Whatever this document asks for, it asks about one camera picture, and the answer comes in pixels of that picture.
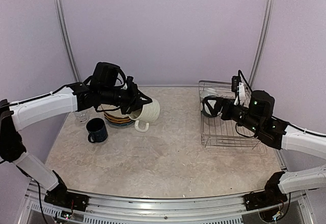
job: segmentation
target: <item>white mug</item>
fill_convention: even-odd
[[[153,102],[143,105],[143,108],[138,109],[129,115],[129,118],[135,121],[134,128],[139,132],[148,131],[149,123],[156,121],[158,118],[160,111],[159,102],[155,98],[152,98],[152,100]],[[146,123],[144,129],[139,127],[139,121]]]

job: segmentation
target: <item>rack wire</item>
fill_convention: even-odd
[[[199,95],[203,91],[214,92],[218,97],[235,98],[231,91],[231,84],[228,82],[201,80],[198,84]],[[246,88],[245,106],[249,105],[250,92]],[[235,151],[264,151],[265,147],[260,146],[260,141],[256,138],[246,138],[240,136],[235,129],[234,121],[223,121],[221,116],[209,118],[201,113],[201,143],[205,148],[217,150]],[[254,133],[244,127],[238,127],[238,132],[253,136]]]

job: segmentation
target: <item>metal wire rack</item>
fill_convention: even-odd
[[[231,91],[231,84],[228,82],[217,82],[201,80],[199,81],[199,95],[203,91],[216,93],[218,97],[235,98]],[[246,89],[245,106],[249,105],[250,92]],[[205,148],[218,150],[235,150],[235,151],[262,151],[265,147],[260,147],[260,141],[256,138],[246,138],[240,136],[235,129],[234,121],[223,121],[221,116],[209,118],[201,113],[201,143]],[[252,136],[253,132],[244,127],[238,127],[238,132]]]

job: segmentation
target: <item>marble table surface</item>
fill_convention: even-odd
[[[85,124],[69,114],[47,159],[70,189],[136,198],[194,198],[264,188],[280,171],[273,149],[210,151],[201,145],[198,88],[140,88],[160,102],[148,132],[111,128],[89,143]],[[91,118],[104,118],[90,109]]]

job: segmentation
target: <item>white wall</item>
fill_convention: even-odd
[[[326,133],[326,0],[275,0],[255,89],[275,97],[274,114]],[[283,152],[291,171],[326,161]],[[317,223],[326,219],[326,189],[309,192]]]
[[[0,100],[22,100],[73,82],[53,0],[0,0]],[[27,149],[45,160],[64,116],[22,131]],[[0,223],[14,223],[29,180],[0,165]]]
[[[142,85],[248,77],[266,0],[63,0],[83,79],[98,61]]]

